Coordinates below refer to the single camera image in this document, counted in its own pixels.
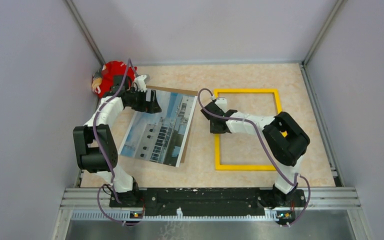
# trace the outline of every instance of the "gray floor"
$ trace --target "gray floor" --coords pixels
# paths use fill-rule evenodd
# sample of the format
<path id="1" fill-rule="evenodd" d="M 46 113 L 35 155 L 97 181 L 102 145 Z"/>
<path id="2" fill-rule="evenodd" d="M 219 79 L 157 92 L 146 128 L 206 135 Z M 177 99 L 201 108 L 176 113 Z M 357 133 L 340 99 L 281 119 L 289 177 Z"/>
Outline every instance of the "gray floor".
<path id="1" fill-rule="evenodd" d="M 346 211 L 307 211 L 291 228 L 273 222 L 71 221 L 67 240 L 354 240 Z"/>

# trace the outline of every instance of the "wall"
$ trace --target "wall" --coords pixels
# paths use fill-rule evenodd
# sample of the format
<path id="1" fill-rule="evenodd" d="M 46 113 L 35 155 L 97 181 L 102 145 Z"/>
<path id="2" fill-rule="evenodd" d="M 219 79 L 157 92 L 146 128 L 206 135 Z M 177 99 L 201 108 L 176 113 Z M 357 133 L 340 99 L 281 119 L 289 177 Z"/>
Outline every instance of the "wall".
<path id="1" fill-rule="evenodd" d="M 75 0 L 106 61 L 294 62 L 336 0 Z"/>
<path id="2" fill-rule="evenodd" d="M 50 239 L 98 68 L 62 0 L 0 0 L 0 239 Z"/>
<path id="3" fill-rule="evenodd" d="M 384 1 L 348 1 L 308 69 L 345 183 L 384 239 Z"/>

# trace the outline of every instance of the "printed picture of building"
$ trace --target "printed picture of building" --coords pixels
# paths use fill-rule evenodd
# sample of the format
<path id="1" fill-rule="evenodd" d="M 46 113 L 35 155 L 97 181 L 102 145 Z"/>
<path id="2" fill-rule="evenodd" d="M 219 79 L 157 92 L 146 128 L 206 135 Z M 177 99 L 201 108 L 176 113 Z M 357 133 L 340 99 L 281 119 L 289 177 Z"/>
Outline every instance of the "printed picture of building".
<path id="1" fill-rule="evenodd" d="M 196 96 L 157 90 L 162 112 L 135 113 L 120 147 L 123 156 L 178 167 Z"/>

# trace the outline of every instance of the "plush toy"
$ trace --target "plush toy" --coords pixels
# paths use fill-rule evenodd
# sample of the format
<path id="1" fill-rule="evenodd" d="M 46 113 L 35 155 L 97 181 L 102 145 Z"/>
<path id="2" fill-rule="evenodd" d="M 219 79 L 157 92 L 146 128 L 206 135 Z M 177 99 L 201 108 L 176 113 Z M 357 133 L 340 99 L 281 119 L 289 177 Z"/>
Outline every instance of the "plush toy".
<path id="1" fill-rule="evenodd" d="M 110 61 L 105 63 L 98 71 L 93 75 L 92 91 L 102 98 L 106 92 L 109 92 L 114 84 L 114 76 L 124 75 L 127 65 L 122 61 Z M 135 72 L 132 67 L 127 70 L 126 81 L 128 88 L 132 86 L 132 82 L 135 80 Z"/>

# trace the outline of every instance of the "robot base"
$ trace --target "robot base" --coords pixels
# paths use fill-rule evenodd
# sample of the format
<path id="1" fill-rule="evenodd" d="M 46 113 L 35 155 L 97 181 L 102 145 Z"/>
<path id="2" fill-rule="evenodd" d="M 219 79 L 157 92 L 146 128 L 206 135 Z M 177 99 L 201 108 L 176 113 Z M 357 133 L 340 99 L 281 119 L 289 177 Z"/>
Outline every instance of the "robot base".
<path id="1" fill-rule="evenodd" d="M 111 208 L 142 208 L 145 204 L 147 216 L 176 216 L 181 208 L 184 216 L 264 216 L 264 208 L 303 207 L 306 203 L 304 191 L 297 189 L 288 196 L 289 201 L 274 202 L 274 190 L 258 187 L 244 188 L 143 188 L 136 193 L 119 193 L 120 204 L 111 197 Z M 132 204 L 131 198 L 137 196 Z"/>

